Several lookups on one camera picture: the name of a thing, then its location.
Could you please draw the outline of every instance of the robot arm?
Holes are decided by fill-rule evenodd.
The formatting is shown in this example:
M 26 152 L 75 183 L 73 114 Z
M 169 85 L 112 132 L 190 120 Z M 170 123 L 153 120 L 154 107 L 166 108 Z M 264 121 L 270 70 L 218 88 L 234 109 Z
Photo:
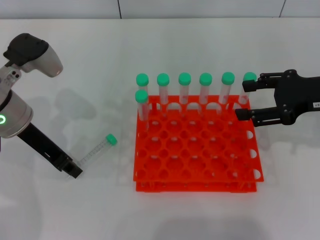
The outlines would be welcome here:
M 240 121 L 252 120 L 255 127 L 292 125 L 306 112 L 320 111 L 320 77 L 301 77 L 294 69 L 277 73 L 261 73 L 257 81 L 242 83 L 245 92 L 274 89 L 275 107 L 236 109 Z
M 0 68 L 0 137 L 18 136 L 60 172 L 77 178 L 82 170 L 31 123 L 32 108 L 11 90 L 21 78 L 20 70 L 29 73 L 37 69 L 51 78 L 60 74 L 59 57 L 47 42 L 28 33 L 15 37 L 3 55 L 9 62 Z

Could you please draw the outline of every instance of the centrifuge tube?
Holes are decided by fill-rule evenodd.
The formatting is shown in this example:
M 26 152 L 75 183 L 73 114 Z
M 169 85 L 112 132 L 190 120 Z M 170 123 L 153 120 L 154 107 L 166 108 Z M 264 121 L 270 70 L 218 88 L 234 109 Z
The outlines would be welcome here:
M 94 156 L 103 151 L 109 150 L 111 147 L 117 144 L 117 139 L 113 134 L 108 134 L 101 142 L 99 142 L 87 155 L 85 155 L 80 161 L 77 161 L 76 164 L 82 168 L 87 168 L 89 164 L 92 163 Z
M 254 80 L 254 81 L 257 80 L 257 75 L 254 74 L 253 72 L 247 72 L 243 76 L 243 81 L 248 81 L 248 80 Z M 240 104 L 246 104 L 248 100 L 249 100 L 249 92 L 245 92 L 244 88 L 242 87 L 238 102 Z
M 149 84 L 149 77 L 145 73 L 140 73 L 136 76 L 136 84 L 139 86 L 139 90 L 145 90 L 148 92 L 148 84 Z
M 202 73 L 200 76 L 200 96 L 199 96 L 199 103 L 200 104 L 207 104 L 208 103 L 208 95 L 209 95 L 209 88 L 212 83 L 212 76 L 210 73 Z
M 189 73 L 183 72 L 179 75 L 179 84 L 180 84 L 179 102 L 181 104 L 188 103 L 190 83 L 191 83 L 191 76 Z
M 168 103 L 168 85 L 170 82 L 168 74 L 160 73 L 156 81 L 159 85 L 160 103 L 167 104 Z
M 231 85 L 235 82 L 235 75 L 232 72 L 225 72 L 222 75 L 222 87 L 219 95 L 219 103 L 226 104 L 230 94 Z
M 138 90 L 135 93 L 135 100 L 138 103 L 138 114 L 141 121 L 148 121 L 148 93 L 145 90 Z

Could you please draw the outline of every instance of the orange rack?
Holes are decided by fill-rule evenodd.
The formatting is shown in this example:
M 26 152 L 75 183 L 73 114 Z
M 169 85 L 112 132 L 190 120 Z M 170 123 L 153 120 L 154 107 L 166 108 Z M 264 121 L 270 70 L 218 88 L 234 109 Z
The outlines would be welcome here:
M 172 109 L 179 96 L 169 96 L 166 105 L 160 105 L 159 96 L 149 96 L 148 123 L 137 117 L 136 191 L 257 191 L 256 182 L 264 177 L 254 126 L 237 120 L 238 95 L 230 95 L 226 105 L 217 104 L 218 98 L 211 95 L 208 104 L 200 105 L 199 96 L 189 96 L 188 105 Z M 250 109 L 250 104 L 241 107 Z

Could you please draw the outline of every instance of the rack hole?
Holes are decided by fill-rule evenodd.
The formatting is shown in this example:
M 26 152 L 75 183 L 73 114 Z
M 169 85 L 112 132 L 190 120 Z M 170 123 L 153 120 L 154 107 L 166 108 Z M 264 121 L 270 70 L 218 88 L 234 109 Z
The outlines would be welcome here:
M 159 170 L 161 167 L 161 161 L 157 156 L 150 156 L 144 167 L 149 171 Z
M 178 137 L 171 137 L 166 141 L 166 148 L 169 149 L 171 152 L 177 153 L 183 147 L 183 143 L 180 138 Z
M 199 156 L 192 156 L 189 160 L 189 168 L 194 171 L 202 171 L 205 169 L 206 164 L 202 161 L 202 158 Z
M 158 151 L 161 148 L 161 141 L 159 140 L 158 137 L 149 138 L 146 141 L 145 148 L 152 152 Z
M 254 159 L 257 156 L 257 152 L 253 149 L 250 149 L 250 156 L 252 159 Z
M 244 151 L 247 148 L 246 139 L 236 137 L 230 140 L 231 148 L 235 151 Z
M 224 129 L 224 124 L 220 120 L 208 121 L 207 128 L 213 133 L 221 132 Z
M 259 178 L 261 178 L 261 173 L 259 170 L 257 169 L 253 169 L 253 174 L 254 174 L 254 179 L 258 180 Z
M 199 152 L 204 148 L 204 143 L 200 138 L 191 137 L 187 143 L 188 149 L 192 152 Z
M 191 132 L 191 133 L 198 133 L 202 130 L 202 124 L 200 121 L 197 120 L 190 120 L 188 125 L 187 125 L 187 129 Z
M 179 157 L 174 157 L 174 156 L 171 156 L 170 159 L 168 160 L 167 164 L 166 164 L 166 167 L 169 170 L 174 170 L 174 171 L 182 169 L 183 166 L 184 166 L 184 164 L 182 163 L 180 158 Z
M 166 124 L 166 129 L 170 133 L 178 133 L 180 132 L 181 128 L 182 128 L 182 124 L 180 121 L 177 121 L 177 120 L 171 120 Z
M 252 138 L 254 137 L 253 132 L 252 132 L 252 131 L 246 131 L 246 137 L 247 137 L 248 139 L 252 139 Z
M 201 113 L 201 106 L 200 106 L 199 103 L 197 103 L 197 102 L 190 102 L 190 103 L 186 106 L 186 110 L 187 110 L 187 111 L 197 110 L 198 113 Z
M 172 111 L 172 110 L 178 110 L 180 113 L 181 113 L 181 111 L 182 111 L 182 108 L 181 108 L 181 106 L 180 106 L 180 104 L 179 103 L 177 103 L 177 102 L 172 102 L 172 103 L 169 103 L 168 104 L 168 106 L 167 106 L 167 108 L 166 108 L 166 111 L 168 112 L 168 111 Z
M 210 102 L 206 105 L 205 107 L 206 110 L 215 110 L 217 114 L 220 114 L 222 111 L 222 108 L 220 106 L 220 104 L 216 103 L 216 102 Z
M 228 168 L 226 160 L 218 156 L 211 159 L 211 166 L 214 170 L 217 170 L 217 172 L 225 171 Z
M 150 133 L 157 133 L 161 129 L 161 123 L 156 120 L 149 121 L 149 129 Z
M 220 153 L 226 148 L 226 144 L 221 138 L 212 137 L 209 141 L 209 148 L 214 153 Z
M 235 102 L 233 104 L 233 108 L 232 109 L 242 109 L 242 107 L 238 103 Z
M 212 179 L 215 176 L 215 173 L 209 170 L 205 170 L 203 175 L 206 179 Z
M 228 177 L 229 177 L 230 179 L 233 179 L 233 180 L 237 179 L 238 176 L 239 176 L 239 174 L 238 174 L 238 172 L 237 172 L 236 170 L 230 170 L 230 171 L 228 171 L 228 172 L 227 172 L 227 175 L 228 175 Z

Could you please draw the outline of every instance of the test tube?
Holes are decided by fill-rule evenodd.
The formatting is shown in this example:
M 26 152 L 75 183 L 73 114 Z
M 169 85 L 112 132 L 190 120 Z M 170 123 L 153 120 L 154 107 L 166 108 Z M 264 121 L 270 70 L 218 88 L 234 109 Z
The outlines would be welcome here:
M 257 80 L 257 75 L 254 74 L 253 72 L 247 72 L 243 76 L 243 81 L 248 81 L 248 80 Z M 245 92 L 244 88 L 241 89 L 241 93 L 238 99 L 238 102 L 240 104 L 246 104 L 249 100 L 249 92 Z
M 212 76 L 210 73 L 202 73 L 200 76 L 200 96 L 199 96 L 199 103 L 200 104 L 207 104 L 208 103 L 208 95 L 209 95 L 209 88 L 212 83 Z
M 135 93 L 135 100 L 138 103 L 138 114 L 141 121 L 148 121 L 148 93 L 145 90 L 138 90 Z
M 156 79 L 159 85 L 160 103 L 168 103 L 168 85 L 170 82 L 169 76 L 166 73 L 160 73 Z
M 139 86 L 139 90 L 145 90 L 148 92 L 148 84 L 149 84 L 149 77 L 145 73 L 140 73 L 136 76 L 136 84 Z
M 189 85 L 191 83 L 191 76 L 189 73 L 183 72 L 179 75 L 180 97 L 181 104 L 187 104 L 189 98 Z
M 222 87 L 219 95 L 219 103 L 226 104 L 230 94 L 231 85 L 235 82 L 235 75 L 232 72 L 225 72 L 222 75 Z

